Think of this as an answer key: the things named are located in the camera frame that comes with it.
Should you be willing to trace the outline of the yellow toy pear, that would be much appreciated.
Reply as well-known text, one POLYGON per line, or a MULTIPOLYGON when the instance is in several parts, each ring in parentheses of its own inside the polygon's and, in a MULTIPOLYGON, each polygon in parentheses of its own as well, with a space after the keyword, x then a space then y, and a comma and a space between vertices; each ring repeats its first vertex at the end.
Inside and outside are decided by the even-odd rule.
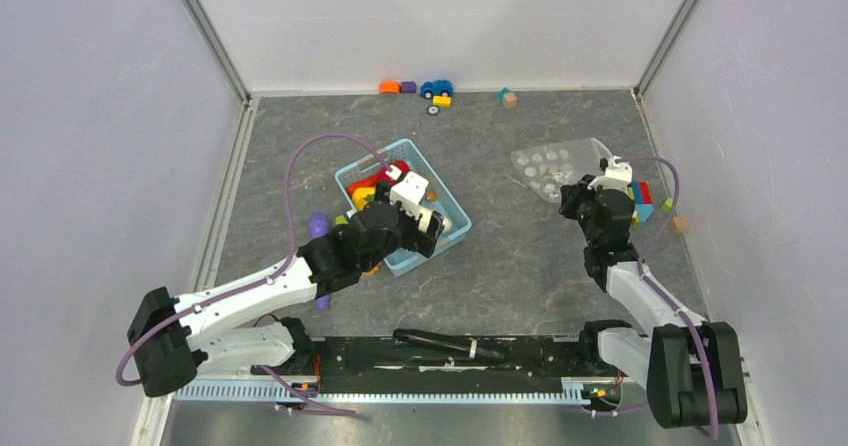
POLYGON ((375 199, 375 187, 359 187, 352 193, 352 201, 356 211, 362 211, 370 202, 375 199))

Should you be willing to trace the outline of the clear polka dot zip bag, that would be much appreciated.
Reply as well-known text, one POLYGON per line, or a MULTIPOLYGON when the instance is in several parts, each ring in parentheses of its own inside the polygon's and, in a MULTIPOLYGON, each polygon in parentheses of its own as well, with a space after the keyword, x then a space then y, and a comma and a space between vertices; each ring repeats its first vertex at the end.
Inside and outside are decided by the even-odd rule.
POLYGON ((602 158, 612 156, 596 138, 569 140, 512 151, 510 160, 520 182, 541 199, 561 202, 561 187, 587 175, 598 175, 602 158))

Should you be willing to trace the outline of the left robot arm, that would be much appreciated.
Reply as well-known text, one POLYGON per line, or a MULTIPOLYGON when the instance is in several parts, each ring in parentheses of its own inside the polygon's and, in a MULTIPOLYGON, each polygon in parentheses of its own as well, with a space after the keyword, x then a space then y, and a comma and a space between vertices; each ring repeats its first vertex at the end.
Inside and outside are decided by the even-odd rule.
POLYGON ((119 362, 117 382, 132 385, 123 375, 128 362, 139 374, 135 384, 151 398, 217 369, 306 371, 314 347, 300 321, 281 319, 251 328, 246 322, 350 287, 398 250, 432 257, 452 222, 404 197, 401 188, 380 184, 376 198, 346 223, 263 270, 200 293, 173 296, 165 287, 147 292, 128 328, 130 348, 119 362))

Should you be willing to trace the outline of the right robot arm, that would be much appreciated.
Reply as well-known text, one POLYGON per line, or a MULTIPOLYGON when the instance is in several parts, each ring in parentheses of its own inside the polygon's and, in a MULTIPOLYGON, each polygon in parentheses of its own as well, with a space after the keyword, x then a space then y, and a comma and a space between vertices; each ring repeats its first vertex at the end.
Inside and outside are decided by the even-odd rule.
POLYGON ((561 187, 560 214, 586 240, 587 275, 636 320, 588 323, 577 348, 580 366, 602 374, 614 366, 641 386, 663 428, 704 432, 748 418, 736 331, 685 307, 660 284, 630 241, 635 203, 625 192, 593 186, 586 175, 561 187))

